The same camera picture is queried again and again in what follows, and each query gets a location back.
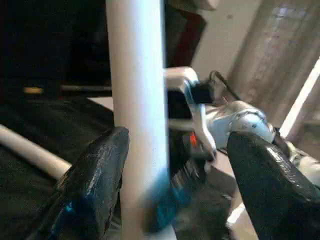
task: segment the orange light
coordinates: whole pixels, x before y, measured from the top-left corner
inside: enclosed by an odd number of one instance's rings
[[[190,134],[190,143],[192,146],[196,147],[198,145],[197,137],[194,132]]]

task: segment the white pvc pipe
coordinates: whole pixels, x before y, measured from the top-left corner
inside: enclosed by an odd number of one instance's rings
[[[120,190],[123,240],[145,239],[138,205],[167,169],[161,8],[160,0],[106,1],[114,122],[130,135]]]
[[[13,150],[25,158],[30,164],[43,170],[56,180],[71,167],[71,164],[62,158],[45,150],[41,146],[29,141],[0,124],[0,144]]]

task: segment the black foam pad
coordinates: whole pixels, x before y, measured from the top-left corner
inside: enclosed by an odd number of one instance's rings
[[[319,239],[319,190],[276,146],[233,132],[228,156],[260,240]]]

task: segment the curtain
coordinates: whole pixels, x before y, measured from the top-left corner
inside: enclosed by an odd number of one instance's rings
[[[319,0],[264,0],[229,76],[280,127],[320,56]]]

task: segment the robotic arm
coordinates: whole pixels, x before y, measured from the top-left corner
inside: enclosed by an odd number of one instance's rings
[[[197,147],[204,155],[209,153],[211,162],[218,149],[227,147],[242,199],[259,239],[294,239],[294,235],[299,239],[318,239],[320,221],[310,212],[320,203],[320,191],[289,161],[290,156],[279,150],[278,147],[287,145],[267,122],[265,114],[240,100],[212,106],[212,82],[198,81],[191,68],[167,69],[166,85],[170,130],[193,132],[200,142]],[[184,103],[175,106],[178,99]],[[187,193],[204,181],[206,166],[189,160],[172,177],[171,189],[164,194],[166,201],[157,201],[150,215],[153,224],[148,227],[152,232],[170,222],[165,213],[176,212],[179,204],[186,203],[181,201],[181,195],[187,199]]]

